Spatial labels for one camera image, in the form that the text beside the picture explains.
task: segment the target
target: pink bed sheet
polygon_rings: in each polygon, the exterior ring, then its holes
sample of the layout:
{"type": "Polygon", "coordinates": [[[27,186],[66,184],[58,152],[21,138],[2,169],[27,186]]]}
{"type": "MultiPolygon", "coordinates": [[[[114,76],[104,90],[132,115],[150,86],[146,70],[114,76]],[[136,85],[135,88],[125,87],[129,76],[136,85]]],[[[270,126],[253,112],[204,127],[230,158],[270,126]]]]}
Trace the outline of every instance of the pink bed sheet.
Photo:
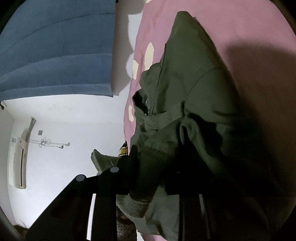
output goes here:
{"type": "Polygon", "coordinates": [[[283,181],[292,182],[295,191],[296,36],[269,0],[147,0],[134,52],[139,66],[124,114],[128,146],[136,126],[132,96],[140,89],[147,46],[152,43],[153,63],[159,62],[178,11],[196,17],[212,38],[241,99],[279,159],[283,181]]]}

